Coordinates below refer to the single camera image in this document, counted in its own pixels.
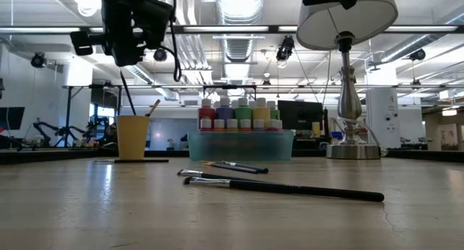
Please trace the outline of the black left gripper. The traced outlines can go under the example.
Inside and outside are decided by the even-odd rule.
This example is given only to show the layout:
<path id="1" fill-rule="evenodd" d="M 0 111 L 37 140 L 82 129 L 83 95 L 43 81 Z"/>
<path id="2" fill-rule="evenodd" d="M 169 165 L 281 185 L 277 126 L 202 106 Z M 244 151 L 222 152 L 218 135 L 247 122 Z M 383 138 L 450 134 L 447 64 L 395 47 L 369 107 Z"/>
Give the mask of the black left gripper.
<path id="1" fill-rule="evenodd" d="M 128 58 L 119 52 L 122 47 L 133 44 L 132 5 L 142 0 L 101 0 L 103 33 L 89 35 L 85 31 L 70 33 L 75 53 L 78 56 L 93 53 L 92 46 L 100 45 L 107 56 L 112 56 L 118 67 L 135 65 L 144 58 L 144 49 L 130 51 Z"/>

